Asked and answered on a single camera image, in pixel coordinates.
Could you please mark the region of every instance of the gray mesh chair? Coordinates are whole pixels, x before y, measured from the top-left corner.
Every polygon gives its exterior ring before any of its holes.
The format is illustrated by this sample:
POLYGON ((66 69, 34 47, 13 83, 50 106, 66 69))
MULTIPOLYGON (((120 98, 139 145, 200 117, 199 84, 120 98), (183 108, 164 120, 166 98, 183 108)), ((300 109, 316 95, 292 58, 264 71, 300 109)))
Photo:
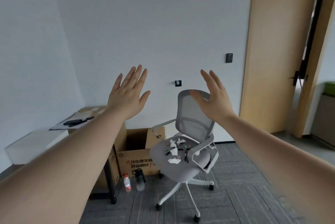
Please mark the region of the gray mesh chair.
MULTIPOLYGON (((199 90, 197 91, 204 99, 209 100, 210 94, 199 90)), ((177 118, 154 126, 152 128, 153 134, 156 135, 155 130, 157 128, 170 124, 174 121, 176 122, 176 129, 179 132, 173 137, 158 143, 150 150, 152 160, 160 169, 161 173, 166 175, 171 180, 177 182, 177 185, 172 189, 172 191, 170 191, 165 197, 158 201, 156 209, 158 211, 161 210, 162 204, 169 197, 171 197, 182 186, 182 184, 185 184, 190 196, 190 200, 192 201, 196 210, 194 221, 199 222, 200 212, 194 203, 188 184, 209 185, 210 190, 214 189, 213 181, 201 181, 193 179, 193 177, 201 171, 208 173, 219 156, 219 153, 214 144, 214 136, 212 134, 214 121, 205 116, 199 105, 190 95, 190 90, 184 90, 178 94, 177 118), (177 146, 178 155, 181 157, 181 161, 178 164, 169 163, 168 159, 177 157, 173 156, 171 153, 166 155, 170 150, 173 149, 170 147, 170 140, 175 140, 177 143, 178 138, 184 139, 186 141, 186 143, 182 143, 181 145, 177 146), (190 145, 190 150, 182 150, 184 145, 190 145)))

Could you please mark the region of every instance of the chair caster wheel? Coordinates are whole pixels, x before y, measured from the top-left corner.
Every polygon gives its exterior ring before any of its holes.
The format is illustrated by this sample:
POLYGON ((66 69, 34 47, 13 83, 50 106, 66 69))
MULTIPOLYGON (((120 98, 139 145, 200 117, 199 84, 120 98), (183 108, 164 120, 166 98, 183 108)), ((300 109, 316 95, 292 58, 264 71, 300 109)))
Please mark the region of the chair caster wheel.
POLYGON ((199 223, 200 222, 200 217, 197 217, 195 215, 194 218, 193 218, 193 221, 196 222, 196 223, 199 223))
POLYGON ((157 203, 157 205, 156 205, 156 210, 157 210, 157 211, 160 211, 160 210, 162 210, 162 208, 163 208, 163 205, 159 205, 159 204, 157 203))

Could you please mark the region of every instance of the wooden door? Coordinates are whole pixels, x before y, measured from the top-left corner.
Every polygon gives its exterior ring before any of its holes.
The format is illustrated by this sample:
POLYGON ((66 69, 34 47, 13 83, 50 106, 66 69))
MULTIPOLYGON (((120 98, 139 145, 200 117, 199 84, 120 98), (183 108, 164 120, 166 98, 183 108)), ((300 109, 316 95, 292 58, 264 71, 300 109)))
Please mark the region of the wooden door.
POLYGON ((251 0, 241 117, 267 132, 285 129, 314 0, 251 0))

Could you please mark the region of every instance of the finger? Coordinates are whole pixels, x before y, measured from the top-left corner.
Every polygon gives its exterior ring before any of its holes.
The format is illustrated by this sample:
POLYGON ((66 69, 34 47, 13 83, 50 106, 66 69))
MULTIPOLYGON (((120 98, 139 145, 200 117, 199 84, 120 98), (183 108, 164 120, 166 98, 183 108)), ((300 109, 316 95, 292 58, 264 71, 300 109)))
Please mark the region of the finger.
POLYGON ((203 107, 205 105, 206 101, 203 99, 200 93, 195 90, 190 90, 190 94, 200 107, 203 107))
POLYGON ((144 108, 144 105, 150 95, 151 91, 146 91, 140 98, 140 107, 141 107, 141 110, 144 108))
POLYGON ((125 86, 128 84, 128 82, 129 82, 131 76, 134 74, 135 70, 136 70, 136 67, 135 67, 135 66, 132 67, 132 68, 130 69, 130 71, 129 71, 128 74, 126 75, 126 77, 125 77, 125 79, 123 80, 123 82, 122 82, 122 84, 121 84, 120 87, 123 88, 123 87, 125 87, 125 86))
POLYGON ((131 89, 136 85, 138 77, 141 75, 141 71, 142 71, 142 65, 139 65, 127 84, 128 89, 131 89))
POLYGON ((214 81, 216 82, 217 86, 221 89, 224 90, 224 85, 222 84, 221 80, 219 79, 219 77, 214 73, 214 71, 210 70, 209 71, 209 75, 214 79, 214 81))
POLYGON ((200 73, 202 77, 204 78, 204 80, 206 81, 209 92, 213 94, 218 89, 218 86, 215 80, 203 69, 200 71, 200 73))
POLYGON ((112 91, 115 91, 116 89, 118 89, 120 87, 121 80, 122 80, 122 73, 120 73, 120 75, 115 80, 113 88, 111 89, 112 91))
POLYGON ((140 76, 140 79, 138 80, 138 82, 134 86, 134 89, 136 89, 136 91, 138 91, 139 93, 142 91, 142 88, 144 86, 147 74, 148 74, 148 70, 144 69, 142 75, 140 76))

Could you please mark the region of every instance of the green object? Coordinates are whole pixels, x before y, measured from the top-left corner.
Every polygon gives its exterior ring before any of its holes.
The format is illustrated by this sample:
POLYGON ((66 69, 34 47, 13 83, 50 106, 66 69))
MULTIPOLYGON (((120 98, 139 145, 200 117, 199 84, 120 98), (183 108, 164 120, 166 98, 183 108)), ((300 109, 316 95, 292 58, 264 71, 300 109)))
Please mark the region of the green object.
POLYGON ((335 97, 335 82, 327 82, 325 84, 325 88, 323 90, 323 93, 335 97))

